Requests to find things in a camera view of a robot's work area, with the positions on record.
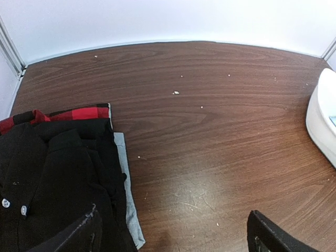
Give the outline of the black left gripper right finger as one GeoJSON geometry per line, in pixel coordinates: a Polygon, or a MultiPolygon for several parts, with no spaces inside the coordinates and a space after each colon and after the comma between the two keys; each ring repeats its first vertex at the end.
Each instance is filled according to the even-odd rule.
{"type": "Polygon", "coordinates": [[[295,239],[260,211],[251,211],[247,220],[247,242],[249,251],[316,251],[295,239]]]}

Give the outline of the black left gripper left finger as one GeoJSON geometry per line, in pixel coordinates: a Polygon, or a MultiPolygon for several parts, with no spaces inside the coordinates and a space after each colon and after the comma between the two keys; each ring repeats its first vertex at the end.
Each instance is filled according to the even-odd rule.
{"type": "Polygon", "coordinates": [[[30,251],[100,251],[101,240],[102,218],[93,204],[90,211],[30,251]]]}

